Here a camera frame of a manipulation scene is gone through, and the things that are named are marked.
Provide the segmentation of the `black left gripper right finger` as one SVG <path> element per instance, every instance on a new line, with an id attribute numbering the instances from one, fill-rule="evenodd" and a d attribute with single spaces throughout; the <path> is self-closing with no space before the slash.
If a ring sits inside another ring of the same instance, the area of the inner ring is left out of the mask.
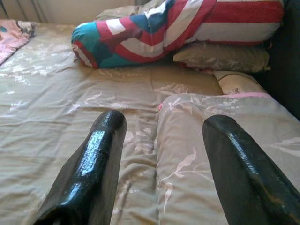
<path id="1" fill-rule="evenodd" d="M 204 121 L 202 134 L 229 224 L 299 224 L 299 192 L 234 119 L 211 116 Z"/>

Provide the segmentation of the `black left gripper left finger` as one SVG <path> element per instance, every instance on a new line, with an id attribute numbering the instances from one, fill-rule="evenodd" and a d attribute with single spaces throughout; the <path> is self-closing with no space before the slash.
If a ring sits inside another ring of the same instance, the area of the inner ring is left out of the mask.
<path id="1" fill-rule="evenodd" d="M 108 225 L 127 130 L 116 110 L 100 114 L 63 165 L 33 219 L 34 225 Z"/>

